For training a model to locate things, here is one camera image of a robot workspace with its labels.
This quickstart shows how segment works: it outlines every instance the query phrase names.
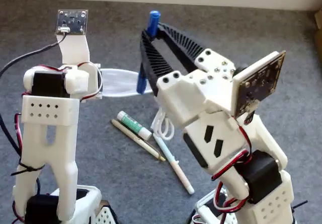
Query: circuit board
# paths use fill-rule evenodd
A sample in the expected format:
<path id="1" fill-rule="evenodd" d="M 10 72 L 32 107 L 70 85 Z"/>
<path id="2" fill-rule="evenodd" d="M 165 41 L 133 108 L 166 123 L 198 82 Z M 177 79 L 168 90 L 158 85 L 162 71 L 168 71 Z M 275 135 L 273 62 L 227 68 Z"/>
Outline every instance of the circuit board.
<path id="1" fill-rule="evenodd" d="M 70 28 L 69 34 L 85 35 L 88 10 L 60 9 L 57 13 L 56 34 L 63 34 L 61 29 Z"/>
<path id="2" fill-rule="evenodd" d="M 244 114 L 247 106 L 255 101 L 262 101 L 275 91 L 284 57 L 285 51 L 265 62 L 261 68 L 241 81 L 237 92 L 235 117 Z"/>

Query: white pen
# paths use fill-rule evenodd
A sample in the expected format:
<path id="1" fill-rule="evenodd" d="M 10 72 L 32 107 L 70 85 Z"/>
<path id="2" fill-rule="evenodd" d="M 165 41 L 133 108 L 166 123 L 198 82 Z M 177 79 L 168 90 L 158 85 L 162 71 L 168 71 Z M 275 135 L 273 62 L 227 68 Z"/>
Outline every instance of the white pen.
<path id="1" fill-rule="evenodd" d="M 159 137 L 158 135 L 156 135 L 155 133 L 153 134 L 153 137 L 154 137 L 155 141 L 157 142 L 157 144 L 159 145 L 159 147 L 161 148 L 162 152 L 165 154 L 167 160 L 169 161 L 173 170 L 176 172 L 176 174 L 179 177 L 179 179 L 181 180 L 182 184 L 187 189 L 188 193 L 191 195 L 193 193 L 195 193 L 195 190 L 192 187 L 192 185 L 190 184 L 187 176 L 180 168 L 178 161 L 176 161 L 175 157 L 172 155 L 172 153 L 168 149 L 168 147 L 165 144 L 165 142 L 163 141 L 163 139 L 161 137 Z"/>

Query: green label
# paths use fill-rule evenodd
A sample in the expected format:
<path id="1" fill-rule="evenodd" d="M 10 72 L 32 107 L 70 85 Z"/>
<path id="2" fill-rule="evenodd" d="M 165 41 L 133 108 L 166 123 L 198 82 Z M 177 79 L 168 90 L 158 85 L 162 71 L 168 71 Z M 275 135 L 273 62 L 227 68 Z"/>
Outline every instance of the green label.
<path id="1" fill-rule="evenodd" d="M 129 115 L 124 115 L 122 117 L 122 120 L 121 121 L 126 126 L 128 126 L 131 130 L 133 130 L 135 133 L 139 133 L 140 130 L 143 128 L 143 126 L 141 124 L 139 124 L 137 121 L 135 121 Z"/>

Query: glue stick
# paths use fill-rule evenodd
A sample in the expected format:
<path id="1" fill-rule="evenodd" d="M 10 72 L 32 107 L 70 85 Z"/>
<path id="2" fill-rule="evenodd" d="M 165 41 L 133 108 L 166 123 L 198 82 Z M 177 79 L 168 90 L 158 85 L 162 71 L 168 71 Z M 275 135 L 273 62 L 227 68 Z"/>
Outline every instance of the glue stick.
<path id="1" fill-rule="evenodd" d="M 120 111 L 117 114 L 117 119 L 144 140 L 148 140 L 152 135 L 149 130 L 127 115 L 124 111 Z"/>

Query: black cable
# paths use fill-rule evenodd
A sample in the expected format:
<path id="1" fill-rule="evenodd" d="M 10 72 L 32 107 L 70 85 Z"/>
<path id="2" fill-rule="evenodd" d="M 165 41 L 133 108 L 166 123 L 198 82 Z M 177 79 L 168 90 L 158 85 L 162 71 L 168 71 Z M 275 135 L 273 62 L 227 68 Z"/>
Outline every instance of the black cable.
<path id="1" fill-rule="evenodd" d="M 302 205 L 304 205 L 304 204 L 307 204 L 307 203 L 308 203 L 308 200 L 305 200 L 305 201 L 303 201 L 303 202 L 301 202 L 301 203 L 299 203 L 299 204 L 297 204 L 297 205 L 292 206 L 292 208 L 293 208 L 293 209 L 297 209 L 298 207 L 300 207 L 300 206 L 302 206 Z"/>
<path id="2" fill-rule="evenodd" d="M 19 61 L 29 57 L 29 56 L 32 56 L 32 55 L 36 55 L 36 54 L 40 54 L 44 51 L 47 51 L 55 46 L 57 46 L 58 44 L 60 44 L 65 38 L 66 38 L 67 34 L 64 34 L 63 38 L 53 44 L 49 44 L 41 49 L 37 49 L 35 51 L 31 51 L 29 53 L 26 53 L 26 54 L 23 54 L 13 60 L 11 60 L 9 63 L 7 63 L 1 70 L 0 70 L 0 78 L 2 77 L 2 75 L 7 71 L 7 69 L 9 69 L 11 66 L 13 66 L 14 64 L 18 63 Z M 12 145 L 12 147 L 15 149 L 15 151 L 17 152 L 17 154 L 21 157 L 21 149 L 18 147 L 18 145 L 16 144 L 15 140 L 12 138 L 12 136 L 10 135 L 7 127 L 6 127 L 6 124 L 0 114 L 0 126 L 1 126 L 1 129 L 2 131 L 4 132 L 5 136 L 7 137 L 8 141 L 10 142 L 10 144 Z M 39 178 L 37 178 L 37 194 L 40 193 L 40 188 L 41 188 L 41 185 L 40 185 L 40 181 L 39 181 Z"/>

